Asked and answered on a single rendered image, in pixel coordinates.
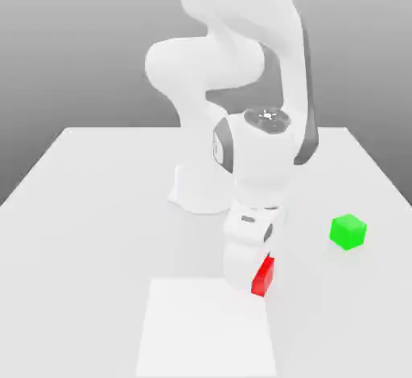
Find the small green cube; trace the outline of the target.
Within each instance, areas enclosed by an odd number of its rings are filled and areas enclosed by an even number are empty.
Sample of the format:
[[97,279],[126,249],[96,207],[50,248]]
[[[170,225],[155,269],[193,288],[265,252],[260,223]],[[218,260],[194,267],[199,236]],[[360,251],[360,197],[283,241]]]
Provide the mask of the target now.
[[352,214],[332,219],[329,239],[348,251],[365,242],[367,224]]

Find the small red cube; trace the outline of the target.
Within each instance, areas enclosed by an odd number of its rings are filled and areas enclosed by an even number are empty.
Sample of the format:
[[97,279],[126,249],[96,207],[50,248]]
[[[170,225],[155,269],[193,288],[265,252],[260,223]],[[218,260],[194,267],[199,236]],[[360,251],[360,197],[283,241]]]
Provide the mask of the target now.
[[273,281],[275,259],[268,254],[252,280],[251,293],[264,297]]

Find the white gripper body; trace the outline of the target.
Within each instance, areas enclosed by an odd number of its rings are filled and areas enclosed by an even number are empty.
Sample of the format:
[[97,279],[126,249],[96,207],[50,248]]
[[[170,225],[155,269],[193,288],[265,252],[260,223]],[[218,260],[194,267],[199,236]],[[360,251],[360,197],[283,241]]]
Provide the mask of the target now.
[[223,256],[226,281],[238,290],[251,291],[253,280],[269,255],[268,246],[226,241]]

